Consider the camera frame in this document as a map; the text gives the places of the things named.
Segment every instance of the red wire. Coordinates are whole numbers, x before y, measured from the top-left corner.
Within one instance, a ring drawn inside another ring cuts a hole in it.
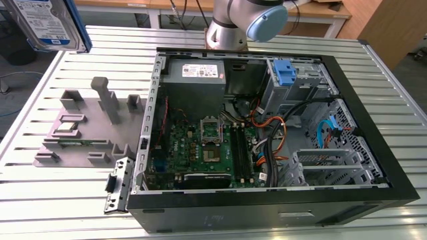
[[[154,149],[154,147],[158,145],[160,143],[160,139],[161,139],[161,134],[162,134],[162,130],[165,128],[165,123],[166,123],[166,115],[168,115],[168,108],[169,108],[169,102],[168,102],[168,96],[165,97],[165,111],[164,111],[164,116],[162,116],[162,122],[161,122],[161,129],[160,129],[160,135],[157,137],[157,142],[153,145],[153,148],[150,150]]]

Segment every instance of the floor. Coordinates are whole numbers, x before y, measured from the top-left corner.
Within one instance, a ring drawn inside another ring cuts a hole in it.
[[[140,27],[149,27],[148,18],[142,14],[136,15],[136,23]],[[182,23],[188,30],[202,30],[205,28],[201,17],[194,17],[193,19],[193,17],[186,16]],[[165,15],[161,16],[161,26],[166,29],[180,29],[180,24],[177,22],[173,23]],[[6,134],[17,113],[8,116],[2,115],[21,109],[40,80],[40,76],[32,73],[16,74],[5,78],[1,78],[1,76],[18,71],[44,73],[54,55],[54,52],[40,52],[36,61],[25,66],[10,66],[0,57],[0,79],[2,83],[8,84],[10,87],[9,94],[0,94],[0,140]],[[413,61],[412,57],[408,55],[401,60],[392,73],[417,102],[420,108],[427,112],[427,60]]]

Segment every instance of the metal bracket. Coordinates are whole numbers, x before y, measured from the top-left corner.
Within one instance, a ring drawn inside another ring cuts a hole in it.
[[[114,162],[113,171],[108,176],[105,191],[108,192],[104,214],[125,214],[128,193],[130,189],[134,160],[124,157]]]

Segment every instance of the circuit board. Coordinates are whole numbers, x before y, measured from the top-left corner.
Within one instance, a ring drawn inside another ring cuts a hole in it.
[[[244,128],[244,142],[246,144],[246,156],[250,179],[242,180],[234,178],[234,163],[232,150],[232,136],[234,127],[222,125],[220,128],[214,125],[202,125],[202,136],[220,137],[218,143],[202,143],[201,128],[198,124],[176,124],[170,127],[168,156],[165,161],[154,161],[156,166],[156,188],[161,190],[173,190],[176,186],[173,176],[177,174],[229,174],[229,188],[254,188],[258,182],[253,179],[252,167],[252,139],[256,137],[256,131],[252,127]]]

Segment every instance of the aluminum profile table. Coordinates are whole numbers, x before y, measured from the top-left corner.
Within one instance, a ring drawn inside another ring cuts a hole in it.
[[[152,237],[129,214],[104,215],[110,169],[36,168],[32,162],[62,107],[64,90],[78,89],[82,97],[96,97],[90,80],[104,76],[117,98],[128,94],[145,98],[156,47],[201,49],[204,33],[104,26],[88,26],[86,31],[93,43],[90,53],[57,53],[0,144],[0,239]],[[180,233],[160,238],[427,238],[427,118],[371,47],[355,40],[277,36],[268,43],[248,41],[248,49],[336,57],[420,200],[344,226]]]

